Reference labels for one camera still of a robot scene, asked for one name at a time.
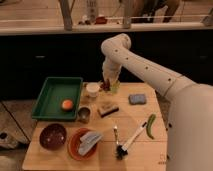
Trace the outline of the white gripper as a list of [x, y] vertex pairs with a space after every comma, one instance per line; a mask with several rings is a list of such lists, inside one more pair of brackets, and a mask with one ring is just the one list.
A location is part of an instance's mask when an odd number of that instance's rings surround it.
[[122, 66], [113, 62], [108, 57], [105, 58], [102, 65], [102, 75], [105, 81], [116, 82], [119, 78]]

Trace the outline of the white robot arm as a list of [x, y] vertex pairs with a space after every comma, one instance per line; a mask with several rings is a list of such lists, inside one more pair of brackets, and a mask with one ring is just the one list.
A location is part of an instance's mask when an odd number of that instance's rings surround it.
[[102, 42], [103, 77], [115, 82], [126, 68], [170, 102], [166, 171], [213, 171], [213, 86], [138, 56], [130, 47], [124, 33]]

